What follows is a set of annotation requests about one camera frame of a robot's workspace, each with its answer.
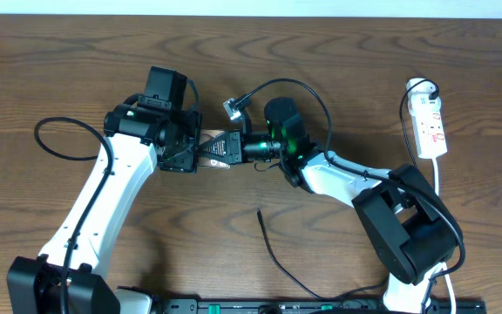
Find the wood grain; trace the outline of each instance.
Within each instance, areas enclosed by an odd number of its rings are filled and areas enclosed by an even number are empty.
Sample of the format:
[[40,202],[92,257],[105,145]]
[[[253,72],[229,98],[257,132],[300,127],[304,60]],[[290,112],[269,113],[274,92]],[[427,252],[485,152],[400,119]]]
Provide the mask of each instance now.
[[[234,127],[225,99],[268,79],[303,80],[329,107],[332,148],[387,168],[408,161],[397,117],[404,83],[437,81],[449,144],[442,196],[467,249],[455,291],[502,313],[502,20],[0,16],[1,313],[10,312],[13,259],[36,256],[92,169],[46,154],[32,128],[58,115],[101,126],[106,112],[144,88],[151,65],[196,81],[208,128]],[[252,118],[262,120],[261,105],[280,95],[296,98],[312,137],[324,142],[321,108],[295,86],[254,96]],[[71,154],[98,149],[74,126],[43,136]],[[420,164],[430,178],[431,163]],[[319,294],[384,278],[352,208],[291,188],[277,171],[234,167],[149,178],[119,235],[108,283],[201,297],[307,297],[268,258],[257,208],[281,262]],[[446,297],[442,283],[435,293]]]

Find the power cord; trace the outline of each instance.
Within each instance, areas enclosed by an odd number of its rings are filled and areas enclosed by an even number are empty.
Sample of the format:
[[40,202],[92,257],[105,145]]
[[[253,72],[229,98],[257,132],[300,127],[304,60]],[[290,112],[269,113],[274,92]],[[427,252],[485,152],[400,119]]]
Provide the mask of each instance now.
[[67,155],[60,154],[49,147],[47,147],[42,140],[40,140],[40,127],[43,125],[50,123],[50,122],[66,122],[66,123],[72,123],[77,126],[83,127],[85,130],[88,132],[92,133],[98,141],[102,144],[102,147],[105,150],[105,154],[107,155],[108,163],[107,166],[105,167],[104,170],[104,175],[102,176],[102,179],[100,180],[100,183],[96,187],[96,190],[94,191],[94,194],[92,195],[91,199],[88,201],[86,204],[86,208],[83,211],[83,214],[80,216],[78,219],[77,225],[75,226],[75,229],[73,230],[73,233],[71,235],[71,238],[67,241],[67,250],[65,251],[65,259],[63,262],[63,267],[61,269],[61,298],[59,300],[60,307],[61,307],[61,313],[62,314],[69,314],[69,293],[67,290],[67,278],[69,277],[69,264],[71,263],[71,257],[73,250],[75,246],[77,245],[77,238],[78,235],[80,234],[80,230],[83,227],[83,223],[85,223],[86,217],[91,211],[92,206],[94,205],[94,202],[98,198],[98,195],[100,194],[100,191],[102,191],[102,188],[105,185],[105,182],[107,181],[108,177],[112,173],[112,167],[113,167],[113,157],[112,157],[112,150],[110,149],[110,145],[108,142],[104,140],[104,137],[98,133],[92,126],[89,126],[85,124],[84,122],[81,122],[77,119],[72,119],[72,118],[67,118],[67,117],[52,117],[52,118],[46,118],[40,120],[36,126],[34,127],[34,139],[38,143],[38,145],[43,148],[44,151],[57,156],[59,158],[63,158],[65,160],[95,160],[98,158],[98,156],[89,156],[89,157],[71,157]]
[[195,110],[197,110],[197,107],[199,106],[199,92],[197,92],[197,86],[195,86],[195,82],[193,82],[192,79],[188,79],[187,83],[191,87],[191,90],[193,90],[193,95],[195,97],[195,102],[187,112],[187,114],[193,113]]
[[272,165],[268,166],[268,167],[267,167],[267,168],[265,168],[265,169],[259,169],[259,168],[257,167],[257,165],[258,165],[258,164],[259,164],[259,163],[258,163],[258,162],[256,162],[256,163],[253,165],[254,169],[255,169],[257,172],[267,172],[268,170],[270,170],[270,169],[272,169],[272,168],[274,168],[274,167],[278,167],[278,166],[280,166],[280,165],[281,165],[281,163],[280,163],[280,162],[276,162],[276,163],[274,163],[274,164],[272,164]]
[[316,294],[315,292],[313,292],[311,289],[309,289],[308,287],[306,287],[305,284],[303,284],[299,280],[297,280],[297,278],[295,278],[292,274],[290,274],[289,271],[287,271],[280,264],[280,262],[278,262],[278,260],[276,259],[275,253],[273,252],[272,248],[270,247],[270,242],[268,241],[268,236],[267,236],[267,229],[265,228],[265,223],[262,220],[262,213],[261,213],[260,209],[257,210],[257,218],[259,219],[259,224],[261,225],[262,237],[265,240],[265,245],[267,246],[268,254],[270,255],[270,258],[272,259],[273,263],[276,265],[276,267],[278,267],[278,269],[282,273],[284,273],[284,275],[286,275],[286,276],[288,276],[288,278],[292,279],[292,281],[295,284],[297,284],[302,289],[304,289],[312,297],[314,297],[314,298],[316,298],[316,299],[318,299],[320,301],[338,301],[338,300],[343,300],[346,297],[349,297],[349,296],[351,296],[351,295],[353,295],[353,294],[355,294],[357,292],[362,292],[362,291],[366,291],[366,290],[373,290],[373,289],[381,288],[381,287],[383,287],[387,283],[387,281],[385,280],[385,281],[383,281],[380,284],[376,284],[376,285],[372,285],[372,286],[367,286],[367,287],[362,287],[362,288],[354,289],[354,290],[345,292],[345,293],[343,293],[343,294],[341,294],[339,296],[336,296],[336,297],[321,297],[318,294]]
[[411,92],[416,86],[422,84],[423,82],[430,82],[435,86],[435,92],[432,92],[429,95],[430,100],[434,100],[439,96],[439,86],[433,82],[432,80],[428,78],[424,78],[417,82],[416,84],[412,85],[405,93],[404,96],[402,97],[402,101],[400,101],[400,109],[398,110],[398,116],[400,117],[400,123],[402,124],[402,131],[404,132],[404,140],[406,141],[406,147],[408,148],[408,154],[410,154],[411,158],[411,163],[414,165],[414,167],[417,167],[416,163],[416,158],[414,158],[414,153],[411,151],[410,147],[410,141],[408,140],[408,133],[406,132],[406,125],[404,124],[404,117],[402,116],[402,108],[404,107],[404,101],[406,100],[406,97],[408,97],[408,93]]
[[[251,97],[256,92],[260,91],[260,89],[262,89],[262,88],[264,88],[264,87],[266,87],[268,85],[271,85],[273,83],[277,83],[277,82],[289,82],[289,83],[295,83],[297,85],[302,86],[303,88],[305,88],[306,90],[308,90],[313,95],[313,97],[315,97],[315,99],[317,99],[317,101],[319,102],[319,105],[321,105],[321,107],[322,107],[322,109],[323,109],[323,111],[324,111],[324,113],[325,113],[325,115],[327,117],[327,122],[328,122],[328,125],[329,125],[329,132],[328,132],[327,140],[326,140],[326,143],[325,143],[325,146],[324,146],[324,149],[323,149],[323,154],[324,154],[324,158],[326,159],[326,161],[330,165],[333,165],[333,166],[335,166],[335,167],[337,167],[339,169],[342,169],[344,171],[350,172],[352,174],[361,175],[362,177],[365,177],[365,178],[370,178],[370,179],[373,179],[373,180],[384,182],[384,183],[386,183],[386,184],[388,184],[388,185],[390,185],[390,186],[392,186],[394,188],[401,189],[405,193],[408,193],[408,194],[410,194],[412,196],[417,197],[421,201],[424,201],[425,203],[427,203],[429,205],[429,207],[431,208],[431,210],[433,210],[443,220],[443,222],[447,225],[447,227],[451,230],[451,232],[454,235],[454,238],[455,238],[455,240],[456,240],[456,242],[458,244],[458,249],[460,251],[458,261],[451,268],[449,268],[447,270],[441,270],[441,271],[439,271],[439,272],[437,272],[437,273],[435,273],[435,274],[433,274],[431,276],[431,278],[430,278],[430,284],[429,284],[427,293],[425,294],[424,301],[422,302],[422,304],[425,304],[427,302],[427,299],[429,298],[429,295],[431,294],[431,288],[432,288],[433,283],[435,282],[435,279],[438,278],[438,277],[440,277],[440,276],[451,274],[452,272],[454,272],[454,271],[458,270],[460,267],[462,267],[462,265],[464,264],[464,261],[465,261],[465,246],[464,246],[464,242],[460,238],[460,235],[459,235],[458,231],[452,225],[452,223],[449,221],[449,219],[443,214],[443,211],[440,209],[440,205],[437,204],[434,201],[434,199],[432,198],[432,196],[429,196],[425,192],[423,192],[423,191],[421,191],[421,190],[419,190],[417,188],[405,185],[403,183],[390,180],[389,178],[384,178],[382,176],[373,175],[373,174],[370,174],[367,171],[365,171],[365,172],[358,171],[358,170],[355,170],[353,168],[346,167],[344,165],[340,165],[340,164],[334,162],[334,160],[329,157],[329,146],[330,146],[330,140],[332,138],[332,130],[333,130],[332,119],[330,118],[329,109],[326,107],[326,105],[322,101],[321,97],[311,87],[309,87],[305,83],[303,83],[303,82],[301,82],[299,80],[296,80],[296,79],[292,79],[292,78],[276,78],[276,79],[272,79],[272,80],[269,80],[268,82],[266,82],[266,83],[264,83],[262,85],[259,85],[252,92],[250,92],[248,94],[245,94],[244,96],[238,98],[233,103],[233,106],[235,108],[239,108],[239,109],[242,109],[245,106],[248,106],[248,104],[250,103],[248,101],[249,97]],[[429,79],[426,78],[426,79],[424,79],[424,80],[422,80],[420,82],[417,82],[415,85],[413,85],[411,88],[409,88],[408,91],[406,92],[406,94],[404,95],[404,97],[402,99],[402,102],[400,103],[400,112],[399,112],[400,120],[402,122],[402,127],[403,127],[403,130],[404,130],[404,137],[406,139],[406,143],[407,143],[407,146],[408,146],[409,152],[410,152],[410,157],[412,158],[412,162],[413,162],[414,166],[417,166],[417,165],[416,165],[416,161],[415,161],[415,159],[413,157],[413,153],[411,152],[410,143],[408,142],[408,135],[406,134],[406,128],[405,128],[404,119],[403,119],[403,116],[402,116],[402,108],[403,108],[404,100],[408,96],[408,92],[410,92],[414,87],[416,87],[417,85],[419,85],[419,84],[421,84],[423,82],[431,82],[431,83],[433,83],[431,80],[429,80]],[[439,92],[437,84],[435,84],[435,83],[433,83],[433,84],[437,88],[436,88],[435,92],[431,93],[430,99],[436,99],[437,96],[438,96],[438,92]],[[276,264],[276,266],[279,266],[279,268],[280,268],[280,264],[278,262],[275,262],[275,264]],[[289,277],[293,278],[293,280],[294,280],[295,283],[299,283],[299,282],[296,281],[296,279],[293,276],[289,276]]]
[[[435,188],[435,194],[439,195],[439,168],[437,164],[437,158],[431,158],[433,162],[433,180],[435,181],[433,187]],[[446,262],[443,262],[443,270],[447,270]],[[451,314],[456,314],[457,312],[457,300],[454,296],[454,289],[452,288],[451,274],[444,275],[444,281],[446,282],[446,288],[449,291],[449,298],[451,300]]]

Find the outlet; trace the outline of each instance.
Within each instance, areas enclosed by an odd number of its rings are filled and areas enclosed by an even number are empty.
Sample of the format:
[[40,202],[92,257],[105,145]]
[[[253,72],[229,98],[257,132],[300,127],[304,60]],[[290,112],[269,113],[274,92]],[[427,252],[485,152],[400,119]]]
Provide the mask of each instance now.
[[[421,79],[410,80],[406,88],[410,88]],[[423,82],[408,93],[408,110],[414,126],[417,156],[422,159],[437,158],[447,152],[440,112],[441,98],[429,99],[430,93],[435,91],[435,88],[432,83]]]

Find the black base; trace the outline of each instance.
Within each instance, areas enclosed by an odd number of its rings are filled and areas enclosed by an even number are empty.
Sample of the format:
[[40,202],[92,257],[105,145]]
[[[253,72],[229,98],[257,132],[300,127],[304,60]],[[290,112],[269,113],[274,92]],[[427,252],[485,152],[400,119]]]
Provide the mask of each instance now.
[[[427,314],[449,314],[447,300],[432,299]],[[333,311],[342,314],[398,313],[384,308],[380,298],[352,298],[341,302],[311,301],[196,301],[172,299],[162,304],[164,314],[312,314]],[[457,301],[457,314],[486,314],[484,301]]]

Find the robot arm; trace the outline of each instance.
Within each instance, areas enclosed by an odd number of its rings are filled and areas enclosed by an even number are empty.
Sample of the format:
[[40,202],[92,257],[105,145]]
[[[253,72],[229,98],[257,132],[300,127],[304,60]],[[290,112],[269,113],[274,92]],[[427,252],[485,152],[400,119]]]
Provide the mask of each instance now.
[[[154,144],[144,145],[140,138],[116,134],[107,141],[114,156],[112,175],[86,218],[73,250],[70,269],[78,270],[81,264],[91,273],[107,277],[110,256],[129,208],[146,178],[154,172],[157,154]],[[67,242],[86,204],[99,184],[107,165],[104,148],[100,148],[96,165],[71,212],[58,232],[44,245],[39,255],[48,256],[47,263],[62,266]]]
[[[246,105],[236,104],[237,101],[225,103],[228,115],[240,112],[245,116]],[[372,169],[342,159],[334,152],[325,154],[309,142],[292,99],[269,101],[265,106],[265,119],[268,133],[263,135],[246,133],[245,125],[250,122],[243,119],[244,131],[226,137],[232,144],[228,146],[241,147],[240,152],[235,154],[228,149],[228,156],[219,160],[237,164],[279,158],[279,168],[294,187],[332,196],[353,207],[379,259],[390,272],[385,305],[389,310],[419,312],[431,277],[444,267],[458,241],[462,241],[459,226],[431,185],[413,166],[404,165],[394,171]],[[230,155],[238,158],[227,158]],[[367,174],[385,181],[371,179]],[[425,200],[397,186],[407,190],[410,190],[407,187],[416,187],[426,195]],[[427,197],[438,205],[439,213],[427,202]],[[415,207],[417,212],[401,223],[396,214],[410,207]]]

